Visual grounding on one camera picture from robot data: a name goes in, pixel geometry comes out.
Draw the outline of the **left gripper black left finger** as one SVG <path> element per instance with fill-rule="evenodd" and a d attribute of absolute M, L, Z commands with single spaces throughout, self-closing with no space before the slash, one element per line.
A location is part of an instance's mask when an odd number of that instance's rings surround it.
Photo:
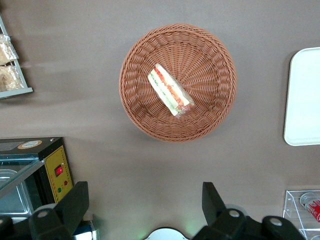
<path fill-rule="evenodd" d="M 42 206 L 27 219 L 13 223 L 0 217 L 2 240 L 72 240 L 73 234 L 89 208 L 89 187 L 77 182 L 55 207 Z"/>

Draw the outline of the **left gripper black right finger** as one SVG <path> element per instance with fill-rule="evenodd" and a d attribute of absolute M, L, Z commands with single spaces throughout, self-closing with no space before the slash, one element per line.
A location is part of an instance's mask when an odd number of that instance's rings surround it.
<path fill-rule="evenodd" d="M 207 225 L 195 240 L 303 240 L 299 230 L 287 219 L 266 216 L 255 221 L 241 210 L 226 207 L 214 184 L 202 184 L 202 211 Z"/>

